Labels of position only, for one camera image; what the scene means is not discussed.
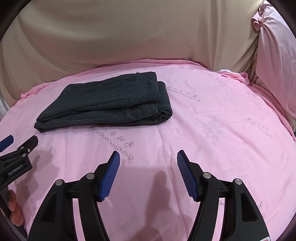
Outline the person's left hand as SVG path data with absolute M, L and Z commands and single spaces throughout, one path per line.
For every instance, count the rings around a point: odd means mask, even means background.
M 8 194 L 8 206 L 11 211 L 10 220 L 15 226 L 22 226 L 24 223 L 24 217 L 20 205 L 17 202 L 16 194 L 13 190 L 9 190 Z

